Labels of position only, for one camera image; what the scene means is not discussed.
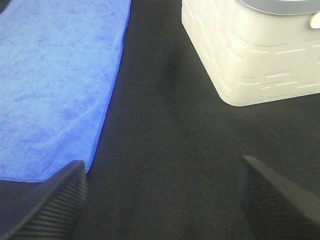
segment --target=gray lid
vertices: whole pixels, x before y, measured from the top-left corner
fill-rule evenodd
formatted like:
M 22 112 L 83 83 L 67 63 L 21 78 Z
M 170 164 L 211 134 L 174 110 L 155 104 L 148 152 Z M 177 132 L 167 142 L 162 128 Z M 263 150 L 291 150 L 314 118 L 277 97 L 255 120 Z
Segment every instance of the gray lid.
M 240 0 L 240 2 L 270 14 L 294 15 L 320 12 L 320 0 Z

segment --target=floor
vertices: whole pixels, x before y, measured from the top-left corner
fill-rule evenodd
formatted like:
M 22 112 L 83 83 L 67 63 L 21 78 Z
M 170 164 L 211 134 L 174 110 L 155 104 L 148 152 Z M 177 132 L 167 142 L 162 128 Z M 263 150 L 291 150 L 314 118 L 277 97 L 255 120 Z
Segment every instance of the floor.
M 254 240 L 243 155 L 320 196 L 320 94 L 233 107 L 218 96 L 177 0 L 133 0 L 88 201 L 73 239 Z M 0 203 L 35 185 L 0 181 Z

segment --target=white basket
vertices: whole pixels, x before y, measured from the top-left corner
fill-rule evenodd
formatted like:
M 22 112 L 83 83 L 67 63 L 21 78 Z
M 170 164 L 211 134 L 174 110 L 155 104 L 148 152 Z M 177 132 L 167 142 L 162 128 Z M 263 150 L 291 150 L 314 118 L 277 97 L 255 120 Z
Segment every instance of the white basket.
M 320 93 L 313 15 L 265 13 L 239 0 L 182 2 L 182 23 L 219 96 L 233 106 Z

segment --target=blue towel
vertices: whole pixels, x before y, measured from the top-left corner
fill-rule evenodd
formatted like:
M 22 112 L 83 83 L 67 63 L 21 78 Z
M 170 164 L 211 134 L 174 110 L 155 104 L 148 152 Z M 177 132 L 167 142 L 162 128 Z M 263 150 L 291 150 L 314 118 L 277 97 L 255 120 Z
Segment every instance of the blue towel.
M 42 182 L 72 160 L 90 169 L 130 5 L 11 0 L 0 15 L 0 179 Z

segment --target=black plastic part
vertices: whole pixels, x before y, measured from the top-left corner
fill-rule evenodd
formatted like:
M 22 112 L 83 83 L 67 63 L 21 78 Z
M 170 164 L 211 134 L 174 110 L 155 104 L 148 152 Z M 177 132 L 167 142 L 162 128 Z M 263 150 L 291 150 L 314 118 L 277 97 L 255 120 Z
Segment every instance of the black plastic part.
M 243 158 L 242 210 L 257 240 L 319 240 L 320 198 L 260 160 Z
M 71 239 L 87 190 L 84 162 L 72 161 L 23 198 L 0 208 L 0 240 Z

